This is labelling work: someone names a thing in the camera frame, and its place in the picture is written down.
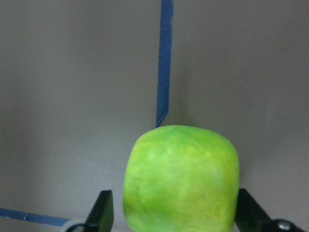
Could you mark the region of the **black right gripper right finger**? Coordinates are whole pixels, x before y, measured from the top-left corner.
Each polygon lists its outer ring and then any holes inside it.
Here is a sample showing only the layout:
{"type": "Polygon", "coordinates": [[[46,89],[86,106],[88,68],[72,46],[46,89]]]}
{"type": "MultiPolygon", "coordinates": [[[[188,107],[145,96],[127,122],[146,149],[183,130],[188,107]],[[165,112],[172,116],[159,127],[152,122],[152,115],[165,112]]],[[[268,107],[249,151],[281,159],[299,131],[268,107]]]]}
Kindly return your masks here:
{"type": "Polygon", "coordinates": [[[274,232],[272,219],[244,188],[239,189],[235,223],[240,232],[274,232]]]}

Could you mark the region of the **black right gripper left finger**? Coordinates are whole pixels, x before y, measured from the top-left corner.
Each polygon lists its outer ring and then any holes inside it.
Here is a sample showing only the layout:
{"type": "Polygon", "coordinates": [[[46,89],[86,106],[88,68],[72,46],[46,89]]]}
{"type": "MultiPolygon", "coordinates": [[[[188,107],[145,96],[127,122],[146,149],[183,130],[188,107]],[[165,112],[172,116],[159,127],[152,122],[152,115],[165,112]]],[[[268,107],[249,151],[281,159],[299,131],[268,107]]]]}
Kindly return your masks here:
{"type": "Polygon", "coordinates": [[[110,232],[113,226],[113,195],[103,190],[93,205],[85,222],[85,232],[110,232]]]}

